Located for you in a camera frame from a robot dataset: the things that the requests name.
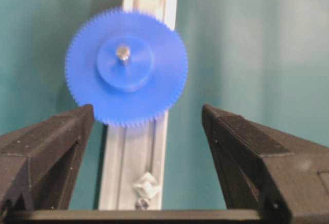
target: green background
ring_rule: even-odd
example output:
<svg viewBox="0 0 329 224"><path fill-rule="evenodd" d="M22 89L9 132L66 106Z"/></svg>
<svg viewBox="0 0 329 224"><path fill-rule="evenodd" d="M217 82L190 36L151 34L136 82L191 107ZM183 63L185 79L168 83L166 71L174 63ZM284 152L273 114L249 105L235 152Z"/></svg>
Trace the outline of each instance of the green background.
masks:
<svg viewBox="0 0 329 224"><path fill-rule="evenodd" d="M329 145L328 0L178 0L189 76L170 111L164 209L223 209L200 122L210 103ZM74 32L121 0L0 0L0 134L76 107L64 79ZM72 209L97 207L96 122Z"/></svg>

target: blue plastic gear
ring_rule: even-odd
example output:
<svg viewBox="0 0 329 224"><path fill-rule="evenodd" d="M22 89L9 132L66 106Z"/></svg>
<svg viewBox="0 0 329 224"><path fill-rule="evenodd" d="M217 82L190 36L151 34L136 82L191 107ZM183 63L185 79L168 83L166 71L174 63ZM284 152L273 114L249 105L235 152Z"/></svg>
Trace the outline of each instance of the blue plastic gear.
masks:
<svg viewBox="0 0 329 224"><path fill-rule="evenodd" d="M130 49L126 64L116 55ZM162 116L179 98L188 72L179 35L137 11L102 12L82 26L69 47L65 75L79 106L92 104L95 118L137 126Z"/></svg>

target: metal bolt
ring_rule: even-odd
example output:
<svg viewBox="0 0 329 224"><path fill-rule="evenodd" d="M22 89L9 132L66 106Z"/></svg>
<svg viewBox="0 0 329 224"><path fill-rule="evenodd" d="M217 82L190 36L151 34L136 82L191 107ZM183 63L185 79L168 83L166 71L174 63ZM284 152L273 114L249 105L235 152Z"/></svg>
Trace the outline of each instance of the metal bolt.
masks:
<svg viewBox="0 0 329 224"><path fill-rule="evenodd" d="M138 198L135 203L136 210L148 210L149 206L150 206L150 203L145 198Z"/></svg>
<svg viewBox="0 0 329 224"><path fill-rule="evenodd" d="M117 48L116 56L122 64L127 64L130 58L130 48L127 45L120 45Z"/></svg>

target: clamp jaw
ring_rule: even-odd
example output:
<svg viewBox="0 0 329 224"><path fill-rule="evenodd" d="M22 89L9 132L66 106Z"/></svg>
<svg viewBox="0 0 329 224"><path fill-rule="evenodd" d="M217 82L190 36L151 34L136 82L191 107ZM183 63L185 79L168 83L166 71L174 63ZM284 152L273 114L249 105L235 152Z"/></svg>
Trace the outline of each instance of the clamp jaw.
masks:
<svg viewBox="0 0 329 224"><path fill-rule="evenodd" d="M68 208L93 123L85 105L0 136L0 216Z"/></svg>
<svg viewBox="0 0 329 224"><path fill-rule="evenodd" d="M202 121L229 209L329 223L329 148L210 105Z"/></svg>

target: gear teeth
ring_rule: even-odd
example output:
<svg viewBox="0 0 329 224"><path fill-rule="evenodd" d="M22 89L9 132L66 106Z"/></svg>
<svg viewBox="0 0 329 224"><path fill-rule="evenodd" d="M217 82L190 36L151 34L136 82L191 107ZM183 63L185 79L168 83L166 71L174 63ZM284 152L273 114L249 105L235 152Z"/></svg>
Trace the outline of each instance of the gear teeth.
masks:
<svg viewBox="0 0 329 224"><path fill-rule="evenodd" d="M73 48L74 48L75 44L77 43L77 41L79 40L79 38L81 37L81 35L86 30L92 28L93 25L95 25L97 22L99 22L100 20L103 20L107 17L111 17L115 14L123 14L123 13L124 14L139 14L139 15L142 15L142 16L152 18L158 24L160 24L162 26L165 26L168 30L172 31L173 35L176 37L176 39L178 39L178 41L182 45L184 45L183 41L181 40L181 37L179 36L179 34L176 31L171 30L165 23L161 22L155 16L153 16L153 15L147 13L147 12L142 12L142 11L138 11L138 10L123 11L121 8L114 8L114 9L105 10L105 11L99 13L99 14L94 15L87 22L85 22L80 27L79 31L72 37L71 44L68 47L67 54L66 54L66 61L65 61L65 78L66 78L66 82L67 82L68 89L69 89L73 99L77 102L77 104L79 106L84 105L84 103L81 103L79 101L79 98L75 93L74 87L72 86L71 81L70 81L70 74L69 74L69 67L68 67L69 63L72 61L71 54L73 52ZM184 51L184 58L182 59L182 62L184 64L184 71L182 72L183 81L180 83L177 92L174 95L172 95L171 99L168 101L168 104L164 108L161 108L158 112L154 113L153 115L150 115L150 116L144 117L144 118L140 118L140 119L134 119L132 121L115 121L115 120L105 118L97 112L96 108L94 108L95 118L98 121L100 121L104 124L110 125L110 126L133 128L133 127L139 127L139 126L146 125L150 121L156 121L159 118L163 117L165 115L165 112L167 110L169 110L178 101L180 95L182 94L182 92L184 90L184 86L185 86L186 81L187 81L187 77L188 77L188 56L187 56L187 52L186 52L186 49L185 49L184 46L183 46L183 51Z"/></svg>

